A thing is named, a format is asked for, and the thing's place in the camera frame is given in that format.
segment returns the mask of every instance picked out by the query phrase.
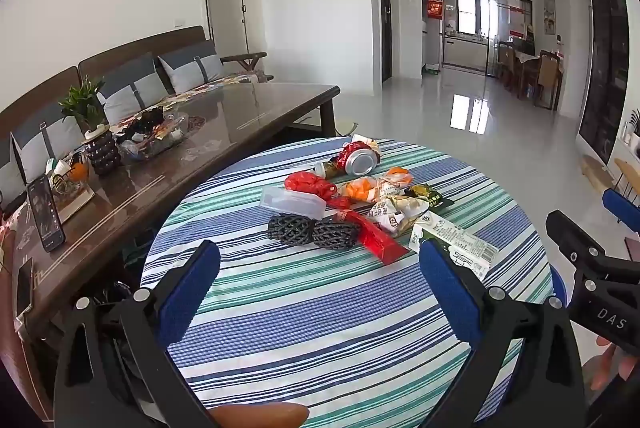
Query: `potted plant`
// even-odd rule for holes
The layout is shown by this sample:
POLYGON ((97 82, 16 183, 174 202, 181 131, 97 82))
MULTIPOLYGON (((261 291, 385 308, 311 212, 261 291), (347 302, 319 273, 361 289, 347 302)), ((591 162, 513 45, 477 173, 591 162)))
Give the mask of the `potted plant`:
POLYGON ((109 125, 104 124, 104 111, 98 100, 98 91, 103 85, 102 79, 89 81, 87 77, 80 88, 69 87, 68 96, 60 101, 62 114, 76 118, 85 130, 84 151, 98 175, 105 175, 122 163, 109 125))

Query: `round table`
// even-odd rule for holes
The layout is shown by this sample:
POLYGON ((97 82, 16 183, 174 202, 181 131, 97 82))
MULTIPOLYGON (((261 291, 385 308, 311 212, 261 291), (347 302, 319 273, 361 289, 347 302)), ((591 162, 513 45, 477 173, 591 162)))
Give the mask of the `round table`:
MULTIPOLYGON (((206 408, 294 401, 310 408, 305 427, 415 427, 468 355, 417 254, 384 267, 361 245, 336 252, 267 239, 275 212, 258 205, 262 188, 283 187, 287 175, 329 159, 345 141, 300 142, 234 164, 187 195, 156 236, 142 275, 146 287, 186 261, 204 238, 220 248, 217 280, 182 341, 168 349, 206 408)), ((379 144, 375 173, 407 168, 415 183, 455 201, 442 216, 500 249, 486 286, 537 303, 552 294, 540 237, 500 186, 429 148, 379 144)), ((408 240, 406 234, 399 242, 408 240)), ((512 343, 480 417, 495 411, 519 346, 512 343)))

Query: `phone screen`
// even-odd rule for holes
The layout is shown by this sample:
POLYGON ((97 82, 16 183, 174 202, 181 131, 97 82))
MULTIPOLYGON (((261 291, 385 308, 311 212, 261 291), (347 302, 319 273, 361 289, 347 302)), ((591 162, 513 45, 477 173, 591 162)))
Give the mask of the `phone screen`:
POLYGON ((18 289, 15 299, 16 316, 31 307, 31 291, 33 286, 33 258, 28 259, 18 270, 18 289))
POLYGON ((49 180, 46 176, 39 177, 29 184, 27 190, 38 234, 45 251, 49 252, 64 242, 58 212, 51 196, 49 180))

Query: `tiled floor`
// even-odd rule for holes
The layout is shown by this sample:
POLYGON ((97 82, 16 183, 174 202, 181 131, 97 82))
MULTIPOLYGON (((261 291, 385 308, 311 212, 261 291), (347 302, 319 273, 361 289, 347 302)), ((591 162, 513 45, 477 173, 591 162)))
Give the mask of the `tiled floor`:
MULTIPOLYGON (((529 215, 569 294, 574 268, 545 233, 551 211, 571 217, 608 256, 626 258, 624 237, 631 231, 602 207, 580 172, 577 122, 517 100, 493 78, 453 69, 422 81, 391 78, 379 96, 341 94, 335 114, 359 123, 360 134, 429 146, 495 180, 529 215)), ((583 361, 602 351, 594 334, 575 330, 583 361)))

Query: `tall cabinet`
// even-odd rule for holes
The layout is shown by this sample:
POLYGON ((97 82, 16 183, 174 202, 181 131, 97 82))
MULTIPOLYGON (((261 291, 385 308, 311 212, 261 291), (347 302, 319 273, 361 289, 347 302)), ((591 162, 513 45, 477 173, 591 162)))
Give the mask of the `tall cabinet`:
POLYGON ((580 135, 606 164, 625 104, 629 68, 626 0, 592 0, 593 63, 580 135))

